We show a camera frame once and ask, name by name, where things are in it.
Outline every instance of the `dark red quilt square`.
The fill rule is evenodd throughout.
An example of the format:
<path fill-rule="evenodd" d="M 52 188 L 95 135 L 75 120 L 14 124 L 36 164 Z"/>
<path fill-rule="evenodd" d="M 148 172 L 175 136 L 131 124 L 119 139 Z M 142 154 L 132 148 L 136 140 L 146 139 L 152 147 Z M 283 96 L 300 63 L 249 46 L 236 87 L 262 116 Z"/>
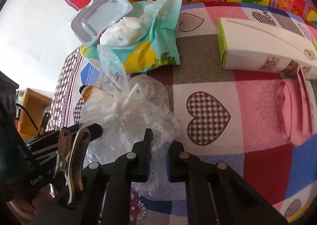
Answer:
<path fill-rule="evenodd" d="M 148 76 L 160 81 L 164 86 L 173 85 L 173 66 L 164 65 L 146 73 Z M 140 75 L 140 73 L 131 74 L 131 78 Z"/>
<path fill-rule="evenodd" d="M 279 73 L 269 73 L 252 70 L 233 70 L 233 75 L 235 76 L 236 81 L 281 79 Z"/>
<path fill-rule="evenodd" d="M 292 144 L 244 154 L 243 178 L 272 205 L 284 200 L 292 154 Z"/>

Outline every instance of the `white wall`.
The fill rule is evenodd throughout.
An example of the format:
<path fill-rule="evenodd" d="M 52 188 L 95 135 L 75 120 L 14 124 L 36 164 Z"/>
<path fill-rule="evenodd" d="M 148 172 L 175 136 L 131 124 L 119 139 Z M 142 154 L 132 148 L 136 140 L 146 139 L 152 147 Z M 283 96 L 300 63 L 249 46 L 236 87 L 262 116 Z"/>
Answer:
<path fill-rule="evenodd" d="M 20 85 L 53 92 L 64 60 L 80 46 L 64 0 L 8 0 L 0 12 L 0 70 Z"/>

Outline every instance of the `bedspread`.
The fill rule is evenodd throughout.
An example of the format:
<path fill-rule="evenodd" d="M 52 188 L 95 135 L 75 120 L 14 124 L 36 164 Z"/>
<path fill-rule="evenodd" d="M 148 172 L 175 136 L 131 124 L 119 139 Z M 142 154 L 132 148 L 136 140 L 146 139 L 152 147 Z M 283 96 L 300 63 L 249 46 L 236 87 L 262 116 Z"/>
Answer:
<path fill-rule="evenodd" d="M 275 103 L 279 74 L 220 68 L 215 35 L 218 17 L 268 23 L 314 42 L 317 30 L 298 16 L 267 6 L 183 5 L 177 38 L 181 65 L 147 73 L 167 89 L 170 109 L 183 124 L 183 136 L 178 140 L 185 151 L 208 163 L 228 163 L 291 222 L 317 195 L 317 135 L 301 146 L 282 139 Z M 52 102 L 51 128 L 79 122 L 83 106 L 79 88 L 99 85 L 98 76 L 79 49 L 67 57 Z M 307 85 L 317 128 L 317 84 L 307 81 Z M 188 101 L 211 104 L 221 111 L 192 112 Z M 196 120 L 198 115 L 212 119 L 213 126 L 202 126 Z M 186 201 L 151 201 L 132 190 L 130 224 L 186 225 Z"/>

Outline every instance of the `pink cloth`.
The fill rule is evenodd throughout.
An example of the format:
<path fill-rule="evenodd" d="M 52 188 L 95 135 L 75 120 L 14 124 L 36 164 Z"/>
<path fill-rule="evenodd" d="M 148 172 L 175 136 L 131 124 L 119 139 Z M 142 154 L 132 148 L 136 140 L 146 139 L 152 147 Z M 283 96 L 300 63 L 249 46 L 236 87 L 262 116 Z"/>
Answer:
<path fill-rule="evenodd" d="M 310 139 L 314 131 L 312 104 L 301 68 L 297 70 L 297 80 L 284 79 L 278 82 L 276 104 L 282 138 L 289 138 L 296 146 Z"/>

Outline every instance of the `black cable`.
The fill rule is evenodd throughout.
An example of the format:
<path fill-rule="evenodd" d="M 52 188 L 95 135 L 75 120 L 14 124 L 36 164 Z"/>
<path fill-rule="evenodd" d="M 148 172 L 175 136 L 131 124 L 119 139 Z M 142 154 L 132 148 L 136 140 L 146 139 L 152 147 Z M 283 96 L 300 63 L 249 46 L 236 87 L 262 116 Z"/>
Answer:
<path fill-rule="evenodd" d="M 36 131 L 38 131 L 38 127 L 36 126 L 34 120 L 31 118 L 30 114 L 28 113 L 28 111 L 24 108 L 24 106 L 22 106 L 21 104 L 16 104 L 16 106 L 20 107 L 23 111 L 25 111 L 26 115 L 29 117 L 30 121 L 32 122 L 33 126 L 35 127 Z"/>

